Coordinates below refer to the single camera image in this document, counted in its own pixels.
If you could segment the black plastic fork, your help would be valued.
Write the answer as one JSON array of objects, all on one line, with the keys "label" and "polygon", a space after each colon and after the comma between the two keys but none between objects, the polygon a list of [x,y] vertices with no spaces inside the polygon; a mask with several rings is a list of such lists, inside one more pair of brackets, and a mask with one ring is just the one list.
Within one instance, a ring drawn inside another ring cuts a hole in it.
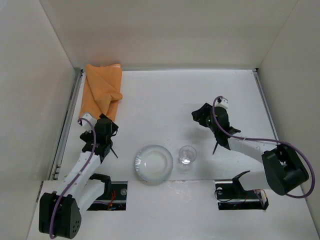
[{"label": "black plastic fork", "polygon": [[110,142],[110,150],[112,151],[112,153],[115,155],[115,157],[118,159],[118,155],[116,154],[116,152],[113,150],[113,141],[111,140]]}]

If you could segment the orange cloth placemat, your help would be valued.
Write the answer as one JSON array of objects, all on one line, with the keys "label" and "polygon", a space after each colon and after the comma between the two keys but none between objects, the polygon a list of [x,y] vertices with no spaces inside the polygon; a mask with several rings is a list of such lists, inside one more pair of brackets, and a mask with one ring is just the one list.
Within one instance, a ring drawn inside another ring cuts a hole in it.
[{"label": "orange cloth placemat", "polygon": [[85,82],[79,116],[89,113],[95,119],[101,114],[115,121],[121,93],[122,68],[119,63],[109,66],[85,67]]}]

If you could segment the clear plastic cup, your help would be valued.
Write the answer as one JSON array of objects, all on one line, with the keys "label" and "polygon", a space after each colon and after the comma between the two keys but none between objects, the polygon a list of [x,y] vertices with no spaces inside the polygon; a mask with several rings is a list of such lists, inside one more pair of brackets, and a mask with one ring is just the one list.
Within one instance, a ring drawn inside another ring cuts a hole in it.
[{"label": "clear plastic cup", "polygon": [[179,168],[182,171],[190,170],[196,158],[197,158],[197,151],[194,147],[190,145],[185,145],[181,147],[178,152]]}]

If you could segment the white round plate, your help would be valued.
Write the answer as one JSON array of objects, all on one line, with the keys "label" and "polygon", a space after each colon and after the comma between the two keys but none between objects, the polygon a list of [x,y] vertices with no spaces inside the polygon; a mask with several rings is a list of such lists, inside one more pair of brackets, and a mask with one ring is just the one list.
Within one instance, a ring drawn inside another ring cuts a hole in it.
[{"label": "white round plate", "polygon": [[171,176],[173,166],[172,154],[161,145],[143,147],[134,160],[137,175],[142,180],[152,184],[167,181]]}]

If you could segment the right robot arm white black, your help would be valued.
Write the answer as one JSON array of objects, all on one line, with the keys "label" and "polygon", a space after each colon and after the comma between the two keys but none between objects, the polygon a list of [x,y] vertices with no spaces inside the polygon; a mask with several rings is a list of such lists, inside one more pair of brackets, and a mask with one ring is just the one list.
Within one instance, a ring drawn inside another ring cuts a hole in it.
[{"label": "right robot arm white black", "polygon": [[263,165],[262,177],[267,186],[280,196],[309,180],[309,174],[300,160],[297,150],[288,143],[266,138],[241,136],[241,131],[230,125],[227,113],[228,101],[219,98],[217,104],[205,103],[191,113],[195,122],[209,128],[216,145],[242,153]]}]

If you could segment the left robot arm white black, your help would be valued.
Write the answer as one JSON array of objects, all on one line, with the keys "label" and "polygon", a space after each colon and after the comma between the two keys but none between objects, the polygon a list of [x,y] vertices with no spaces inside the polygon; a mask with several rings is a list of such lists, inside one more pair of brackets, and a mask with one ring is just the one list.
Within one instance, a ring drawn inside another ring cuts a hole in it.
[{"label": "left robot arm white black", "polygon": [[39,200],[38,229],[57,237],[73,239],[81,226],[83,214],[90,206],[111,190],[111,178],[96,173],[106,156],[113,150],[118,126],[106,115],[95,119],[88,112],[78,119],[85,128],[80,139],[85,145],[76,164],[63,182],[52,192],[45,192]]}]

